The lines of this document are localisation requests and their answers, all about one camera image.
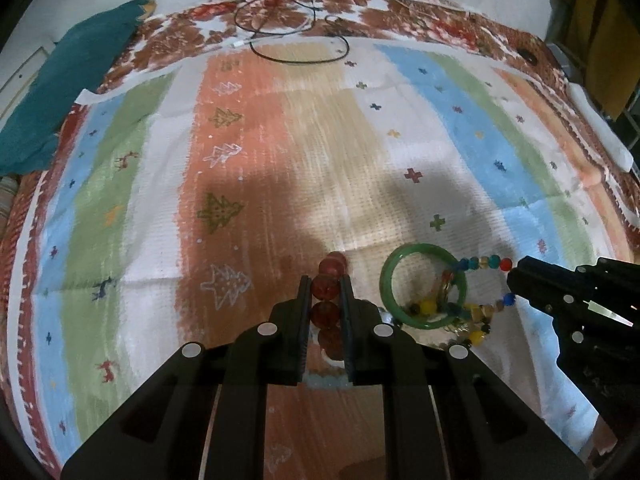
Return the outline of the green jade bangle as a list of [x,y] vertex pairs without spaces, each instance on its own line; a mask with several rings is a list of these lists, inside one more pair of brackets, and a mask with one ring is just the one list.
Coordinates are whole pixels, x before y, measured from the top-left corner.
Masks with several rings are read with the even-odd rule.
[[471,321],[464,307],[468,281],[458,260],[440,246],[410,243],[394,249],[383,263],[378,288],[397,326],[440,330]]

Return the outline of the jewelry box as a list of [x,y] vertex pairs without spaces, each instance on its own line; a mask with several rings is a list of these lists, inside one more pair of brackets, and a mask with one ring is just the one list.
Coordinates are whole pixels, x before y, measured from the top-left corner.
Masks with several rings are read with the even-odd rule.
[[345,363],[331,360],[324,353],[308,356],[303,384],[321,390],[344,390],[352,386]]

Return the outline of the white rolled cloth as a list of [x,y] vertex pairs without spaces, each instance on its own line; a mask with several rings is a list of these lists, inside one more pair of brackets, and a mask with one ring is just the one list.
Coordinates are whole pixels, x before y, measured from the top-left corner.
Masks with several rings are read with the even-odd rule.
[[588,125],[590,125],[597,135],[617,167],[623,172],[631,172],[634,166],[634,158],[631,152],[594,108],[585,88],[580,84],[570,82],[566,87],[566,92],[574,104],[574,107],[580,111],[582,117],[588,122]]

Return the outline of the striped colourful cloth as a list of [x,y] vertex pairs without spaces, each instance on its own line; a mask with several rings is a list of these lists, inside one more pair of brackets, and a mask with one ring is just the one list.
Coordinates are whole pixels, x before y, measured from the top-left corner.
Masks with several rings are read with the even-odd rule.
[[8,403],[52,476],[182,344],[228,344],[341,252],[380,302],[410,243],[560,266],[639,255],[639,183],[529,66],[354,38],[230,48],[79,93],[15,205]]

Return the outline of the yellow hanging garment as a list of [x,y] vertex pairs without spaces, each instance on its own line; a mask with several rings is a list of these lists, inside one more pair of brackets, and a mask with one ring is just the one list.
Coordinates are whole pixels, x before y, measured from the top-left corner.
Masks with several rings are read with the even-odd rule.
[[639,0],[550,0],[547,39],[563,47],[590,98],[617,119],[639,87]]

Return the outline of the striped grey mattress edge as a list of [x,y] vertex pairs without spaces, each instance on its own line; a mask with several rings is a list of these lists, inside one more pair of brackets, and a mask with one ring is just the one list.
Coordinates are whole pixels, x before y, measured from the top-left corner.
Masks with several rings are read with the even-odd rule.
[[6,230],[6,224],[14,204],[15,196],[20,186],[20,179],[13,174],[4,176],[0,180],[0,233]]

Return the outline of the red floral bedsheet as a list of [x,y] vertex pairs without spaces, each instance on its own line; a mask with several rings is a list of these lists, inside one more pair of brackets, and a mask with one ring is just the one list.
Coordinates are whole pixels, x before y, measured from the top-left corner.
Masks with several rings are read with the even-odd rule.
[[[445,0],[220,0],[169,15],[149,15],[92,93],[107,92],[132,77],[185,58],[230,48],[259,53],[264,44],[273,41],[307,38],[333,40],[342,52],[348,51],[354,38],[441,44],[512,67],[527,65],[547,82],[570,83],[539,38]],[[58,132],[58,144],[65,120]],[[1,244],[1,404],[8,410],[11,426],[35,471],[49,479],[60,476],[67,460],[60,473],[52,476],[26,445],[8,403],[10,382],[3,341],[8,326],[15,205],[34,190],[37,178],[51,168],[57,152],[58,148],[47,169],[19,174],[21,184]],[[338,257],[346,258],[341,252],[326,254],[316,274],[332,270]],[[475,262],[454,258],[468,280],[476,270]],[[492,256],[488,266],[506,282],[506,268],[516,260]],[[462,326],[440,330],[406,327],[406,333],[420,344],[439,349],[470,338],[473,352],[542,418],[544,426],[573,455],[588,453],[597,438],[606,433],[606,427],[598,411],[556,367],[559,345],[550,318],[523,300],[512,299],[507,288],[494,306],[472,306],[465,300],[464,307],[471,321]]]

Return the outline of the teal pillow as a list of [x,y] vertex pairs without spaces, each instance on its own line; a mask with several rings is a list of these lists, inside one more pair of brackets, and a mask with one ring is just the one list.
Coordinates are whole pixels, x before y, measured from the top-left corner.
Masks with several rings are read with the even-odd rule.
[[1,173],[47,169],[58,148],[58,132],[79,93],[96,91],[154,0],[130,0],[70,28],[40,67],[26,96],[1,129]]

